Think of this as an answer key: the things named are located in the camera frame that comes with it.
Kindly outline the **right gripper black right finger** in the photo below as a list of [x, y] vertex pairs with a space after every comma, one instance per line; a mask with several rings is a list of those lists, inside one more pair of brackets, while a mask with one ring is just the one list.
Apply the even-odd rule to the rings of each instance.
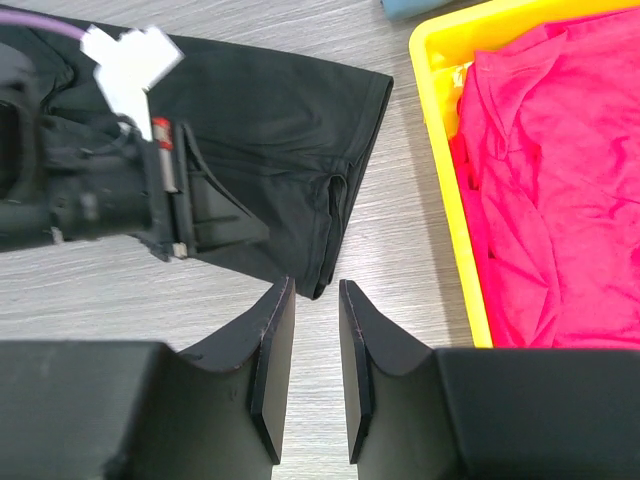
[[635, 479], [632, 350], [430, 348], [339, 286], [349, 459], [362, 479]]

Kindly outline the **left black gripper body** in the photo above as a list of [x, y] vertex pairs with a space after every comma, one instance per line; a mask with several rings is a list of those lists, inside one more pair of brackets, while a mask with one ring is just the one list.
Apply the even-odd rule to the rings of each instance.
[[47, 130], [1, 123], [1, 249], [4, 252], [131, 235], [161, 259], [183, 258], [175, 238], [159, 149], [130, 119], [94, 148], [46, 146]]

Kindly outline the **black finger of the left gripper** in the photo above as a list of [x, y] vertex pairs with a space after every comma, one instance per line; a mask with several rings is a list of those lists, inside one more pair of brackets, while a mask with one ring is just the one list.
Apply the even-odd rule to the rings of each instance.
[[179, 125], [180, 240], [191, 258], [264, 241], [269, 229], [215, 177], [191, 128]]

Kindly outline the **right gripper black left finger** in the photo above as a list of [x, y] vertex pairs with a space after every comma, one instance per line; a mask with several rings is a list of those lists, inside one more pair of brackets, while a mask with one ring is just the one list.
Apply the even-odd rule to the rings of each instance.
[[282, 455], [295, 283], [175, 351], [150, 341], [1, 345], [5, 479], [268, 479]]

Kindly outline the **black t-shirt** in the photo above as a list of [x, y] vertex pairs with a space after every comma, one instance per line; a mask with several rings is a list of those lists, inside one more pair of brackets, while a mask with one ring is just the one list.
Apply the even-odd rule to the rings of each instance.
[[[85, 21], [1, 14], [1, 47], [35, 69], [41, 116], [76, 135], [109, 115], [81, 51]], [[251, 277], [290, 277], [318, 298], [330, 283], [393, 86], [391, 77], [291, 53], [170, 36], [183, 60], [148, 93], [151, 121], [184, 123], [215, 177], [269, 238], [195, 258]]]

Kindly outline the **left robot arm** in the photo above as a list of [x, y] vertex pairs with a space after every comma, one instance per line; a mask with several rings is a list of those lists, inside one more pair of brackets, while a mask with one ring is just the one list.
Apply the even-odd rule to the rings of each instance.
[[1, 249], [132, 235], [163, 261], [267, 239], [215, 178], [191, 130], [162, 117], [145, 139], [111, 114], [76, 135], [41, 116], [35, 69], [1, 47]]

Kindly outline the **folded grey-blue t-shirt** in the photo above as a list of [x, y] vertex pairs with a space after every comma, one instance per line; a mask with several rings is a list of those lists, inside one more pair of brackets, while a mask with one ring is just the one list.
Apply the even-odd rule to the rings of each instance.
[[421, 15], [439, 15], [477, 5], [482, 0], [381, 0], [385, 16], [392, 21]]

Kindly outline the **yellow plastic bin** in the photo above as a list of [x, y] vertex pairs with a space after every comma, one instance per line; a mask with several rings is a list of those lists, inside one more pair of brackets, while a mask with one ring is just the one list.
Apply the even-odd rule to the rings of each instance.
[[449, 138], [458, 128], [457, 102], [477, 50], [496, 50], [541, 23], [638, 6], [618, 1], [487, 1], [418, 25], [409, 53], [429, 135], [473, 344], [491, 348], [492, 336], [472, 251]]

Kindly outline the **crumpled red t-shirt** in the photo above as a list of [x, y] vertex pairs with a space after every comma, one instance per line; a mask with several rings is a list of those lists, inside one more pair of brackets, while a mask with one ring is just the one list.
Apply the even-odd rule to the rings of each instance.
[[451, 151], [498, 347], [639, 346], [639, 11], [478, 51]]

